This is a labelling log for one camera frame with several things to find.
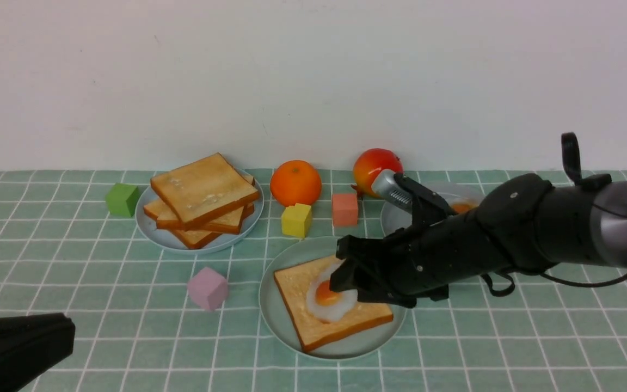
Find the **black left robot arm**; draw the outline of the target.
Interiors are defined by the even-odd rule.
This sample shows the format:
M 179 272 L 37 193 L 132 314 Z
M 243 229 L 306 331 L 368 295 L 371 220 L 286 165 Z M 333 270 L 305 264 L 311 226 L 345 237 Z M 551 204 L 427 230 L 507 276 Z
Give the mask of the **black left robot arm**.
M 75 335 L 62 313 L 0 318 L 0 391 L 19 391 L 72 355 Z

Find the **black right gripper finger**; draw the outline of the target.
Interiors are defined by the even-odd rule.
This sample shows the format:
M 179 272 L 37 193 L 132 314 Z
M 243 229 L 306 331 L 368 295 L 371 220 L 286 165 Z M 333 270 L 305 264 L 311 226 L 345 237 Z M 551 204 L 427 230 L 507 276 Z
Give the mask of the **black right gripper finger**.
M 347 235 L 339 238 L 335 256 L 341 265 L 331 273 L 333 292 L 356 292 L 362 303 L 395 303 L 396 293 L 382 271 L 383 240 Z

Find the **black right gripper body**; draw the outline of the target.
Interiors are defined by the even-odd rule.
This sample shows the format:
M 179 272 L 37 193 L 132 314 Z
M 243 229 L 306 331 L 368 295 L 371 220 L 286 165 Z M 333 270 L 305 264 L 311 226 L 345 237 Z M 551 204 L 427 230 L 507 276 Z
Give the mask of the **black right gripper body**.
M 491 274 L 515 268 L 515 214 L 471 210 L 428 225 L 411 225 L 371 240 L 371 302 L 415 305 L 442 301 L 448 286 L 472 277 L 492 285 Z

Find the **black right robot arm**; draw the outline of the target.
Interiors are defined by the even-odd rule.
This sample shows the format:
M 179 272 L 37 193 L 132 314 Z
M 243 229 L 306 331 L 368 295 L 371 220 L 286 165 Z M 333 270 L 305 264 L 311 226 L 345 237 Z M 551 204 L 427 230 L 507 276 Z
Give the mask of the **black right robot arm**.
M 561 147 L 572 186 L 524 174 L 463 213 L 403 172 L 380 173 L 374 191 L 410 214 L 410 225 L 381 239 L 339 239 L 342 265 L 329 288 L 412 309 L 419 298 L 448 299 L 450 284 L 472 277 L 496 297 L 515 290 L 513 273 L 582 288 L 626 281 L 627 181 L 582 176 L 573 132 L 562 134 Z

